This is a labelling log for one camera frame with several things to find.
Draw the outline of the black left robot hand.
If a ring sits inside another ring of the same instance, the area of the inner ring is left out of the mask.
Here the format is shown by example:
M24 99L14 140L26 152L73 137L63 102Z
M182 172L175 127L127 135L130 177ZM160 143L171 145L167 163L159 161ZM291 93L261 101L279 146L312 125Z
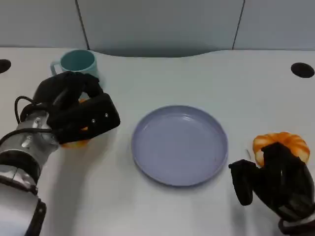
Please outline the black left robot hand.
M99 79L90 74L67 71L42 81L36 89L33 101L57 110L67 110L79 104L83 93L90 98L102 94Z

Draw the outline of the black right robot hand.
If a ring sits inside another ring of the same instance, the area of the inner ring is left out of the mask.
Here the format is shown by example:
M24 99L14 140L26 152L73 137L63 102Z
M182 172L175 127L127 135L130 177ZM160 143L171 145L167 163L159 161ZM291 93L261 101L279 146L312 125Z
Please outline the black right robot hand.
M232 182L241 205L253 195L281 219L293 222L315 210L315 185L307 165L289 148L276 142L262 148L263 167L242 159L229 164Z

